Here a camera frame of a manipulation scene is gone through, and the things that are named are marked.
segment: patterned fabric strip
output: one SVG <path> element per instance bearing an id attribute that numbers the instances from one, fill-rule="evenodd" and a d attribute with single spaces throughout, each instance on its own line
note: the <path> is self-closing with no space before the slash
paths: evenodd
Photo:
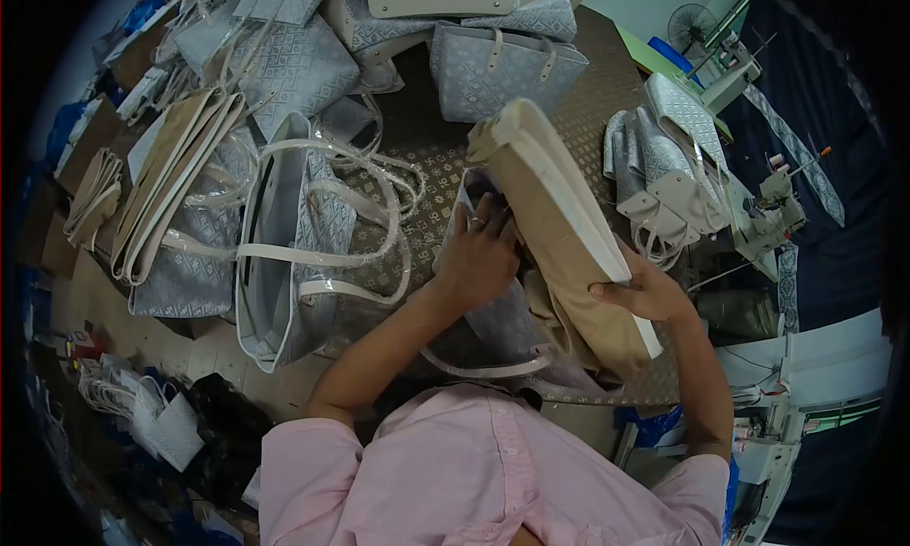
<path id="1" fill-rule="evenodd" d="M 758 111 L 762 113 L 764 118 L 768 120 L 768 125 L 771 126 L 771 130 L 774 131 L 774 134 L 783 143 L 783 146 L 787 148 L 787 152 L 790 153 L 792 161 L 796 163 L 793 168 L 808 165 L 802 170 L 802 173 L 805 174 L 806 179 L 808 179 L 809 186 L 812 187 L 818 199 L 822 201 L 825 211 L 831 215 L 831 218 L 833 218 L 841 228 L 843 228 L 844 204 L 837 196 L 835 188 L 831 186 L 831 181 L 828 180 L 825 171 L 823 171 L 822 167 L 815 161 L 812 152 L 806 148 L 800 138 L 796 136 L 792 129 L 790 129 L 787 122 L 774 111 L 774 108 L 772 108 L 771 104 L 768 102 L 768 98 L 766 98 L 762 91 L 755 87 L 754 84 L 746 86 L 744 95 L 752 102 L 753 106 L 758 108 Z"/>
<path id="2" fill-rule="evenodd" d="M 799 246 L 787 240 L 777 258 L 777 305 L 783 315 L 783 334 L 799 332 L 799 311 L 796 310 L 796 257 Z"/>

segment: light blue patterned tote bag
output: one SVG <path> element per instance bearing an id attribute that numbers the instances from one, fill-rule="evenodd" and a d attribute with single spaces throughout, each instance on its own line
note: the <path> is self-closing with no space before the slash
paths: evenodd
<path id="1" fill-rule="evenodd" d="M 572 45 L 500 29 L 438 25 L 430 68 L 446 121 L 476 123 L 526 97 L 550 116 L 588 67 Z"/>

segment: blue plastic bag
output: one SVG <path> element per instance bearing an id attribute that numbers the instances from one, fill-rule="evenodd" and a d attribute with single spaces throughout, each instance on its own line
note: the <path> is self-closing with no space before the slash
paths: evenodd
<path id="1" fill-rule="evenodd" d="M 635 447 L 652 448 L 657 442 L 664 437 L 664 434 L 680 420 L 683 415 L 683 409 L 677 405 L 670 413 L 654 416 L 653 418 L 641 419 L 635 408 L 617 408 L 613 413 L 616 425 L 631 421 L 638 425 L 638 437 L 635 438 Z"/>
<path id="2" fill-rule="evenodd" d="M 54 117 L 54 126 L 51 132 L 47 134 L 47 144 L 45 146 L 45 163 L 51 171 L 56 169 L 60 157 L 63 156 L 63 150 L 66 149 L 66 142 L 69 140 L 69 134 L 75 127 L 75 122 L 82 118 L 85 113 L 85 106 L 88 102 L 76 102 L 75 104 L 66 104 L 57 110 Z"/>
<path id="3" fill-rule="evenodd" d="M 736 509 L 736 488 L 739 487 L 739 465 L 736 460 L 730 458 L 730 480 L 727 482 L 727 501 L 723 508 L 723 540 L 730 538 L 730 522 L 734 517 Z"/>
<path id="4" fill-rule="evenodd" d="M 145 0 L 133 7 L 123 23 L 123 30 L 130 36 L 142 28 L 142 25 L 155 14 L 155 11 L 165 6 L 165 0 Z"/>

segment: finger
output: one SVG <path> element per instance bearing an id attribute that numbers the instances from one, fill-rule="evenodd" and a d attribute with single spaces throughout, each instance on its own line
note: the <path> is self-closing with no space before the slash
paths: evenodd
<path id="1" fill-rule="evenodd" d="M 495 240 L 500 236 L 500 233 L 502 233 L 502 229 L 506 226 L 509 218 L 511 218 L 511 210 L 506 207 L 505 210 L 498 212 L 494 217 L 492 217 L 490 222 L 487 224 L 487 227 L 484 228 L 483 231 L 487 234 L 487 236 Z"/>
<path id="2" fill-rule="evenodd" d="M 455 236 L 464 234 L 468 231 L 468 207 L 464 203 L 459 203 L 455 207 Z"/>
<path id="3" fill-rule="evenodd" d="M 506 226 L 500 233 L 499 241 L 506 244 L 510 249 L 515 249 L 515 242 L 518 241 L 518 237 L 515 234 L 515 222 L 513 220 L 506 222 Z"/>
<path id="4" fill-rule="evenodd" d="M 480 232 L 490 222 L 493 213 L 493 193 L 484 193 L 471 219 L 471 232 Z"/>
<path id="5" fill-rule="evenodd" d="M 619 244 L 619 246 L 620 246 L 620 252 L 622 252 L 622 257 L 626 260 L 626 264 L 629 265 L 629 269 L 631 270 L 631 273 L 633 273 L 633 274 L 638 273 L 636 271 L 636 269 L 640 270 L 642 267 L 644 267 L 647 260 L 645 260 L 642 256 L 640 256 L 638 252 L 636 252 L 635 250 L 630 248 L 622 240 L 622 238 L 620 238 L 616 234 L 614 234 L 614 237 L 616 238 L 616 243 Z"/>
<path id="6" fill-rule="evenodd" d="M 632 290 L 617 283 L 592 283 L 588 287 L 588 291 L 597 301 L 625 307 L 632 313 L 635 312 L 632 311 L 632 308 L 635 306 L 638 296 L 641 295 L 640 291 Z"/>

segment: white sewing machine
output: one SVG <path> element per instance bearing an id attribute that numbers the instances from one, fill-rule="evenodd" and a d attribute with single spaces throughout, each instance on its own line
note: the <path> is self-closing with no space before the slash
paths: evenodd
<path id="1" fill-rule="evenodd" d="M 721 41 L 721 66 L 726 66 L 721 77 L 714 80 L 699 97 L 713 114 L 719 114 L 734 99 L 743 93 L 747 85 L 755 82 L 762 74 L 755 56 L 749 52 L 734 32 Z"/>

